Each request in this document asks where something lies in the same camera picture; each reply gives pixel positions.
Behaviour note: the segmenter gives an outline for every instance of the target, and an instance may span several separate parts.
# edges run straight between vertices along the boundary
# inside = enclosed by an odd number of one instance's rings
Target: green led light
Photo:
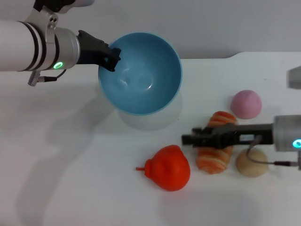
[[[63,63],[62,62],[57,62],[54,66],[53,66],[53,68],[54,69],[59,69],[59,68],[61,68],[63,66]]]
[[[301,148],[301,139],[295,140],[293,142],[293,147],[295,147],[295,148]]]

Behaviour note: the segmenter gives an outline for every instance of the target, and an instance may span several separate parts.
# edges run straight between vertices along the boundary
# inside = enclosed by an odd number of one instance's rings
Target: blue bowl
[[[100,85],[118,109],[135,115],[158,112],[170,104],[182,82],[182,65],[173,47],[150,33],[127,34],[110,47],[120,48],[115,72],[98,69]]]

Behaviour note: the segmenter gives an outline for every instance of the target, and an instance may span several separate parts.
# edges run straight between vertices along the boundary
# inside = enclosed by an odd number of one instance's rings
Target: pepper stem
[[[136,167],[136,170],[137,170],[137,171],[144,171],[145,168],[144,168],[144,167]]]

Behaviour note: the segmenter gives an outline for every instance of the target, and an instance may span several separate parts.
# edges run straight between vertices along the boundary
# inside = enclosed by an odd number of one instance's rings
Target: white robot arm
[[[84,31],[78,36],[56,26],[56,13],[93,4],[94,0],[36,0],[24,21],[0,20],[0,71],[32,71],[28,84],[35,86],[40,71],[68,69],[75,64],[96,64],[114,71],[121,50]]]
[[[280,115],[272,124],[234,125],[216,128],[193,128],[192,134],[182,135],[183,145],[224,149],[233,145],[249,145],[250,161],[277,166],[298,167],[301,170],[301,115]],[[262,162],[249,157],[255,145],[275,145],[277,152],[297,152],[297,161]]]

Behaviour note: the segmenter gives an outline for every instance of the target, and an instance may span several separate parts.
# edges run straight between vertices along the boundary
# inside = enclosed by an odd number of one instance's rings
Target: pink ball
[[[238,92],[232,99],[231,110],[241,119],[252,119],[259,115],[262,108],[260,97],[252,90]]]

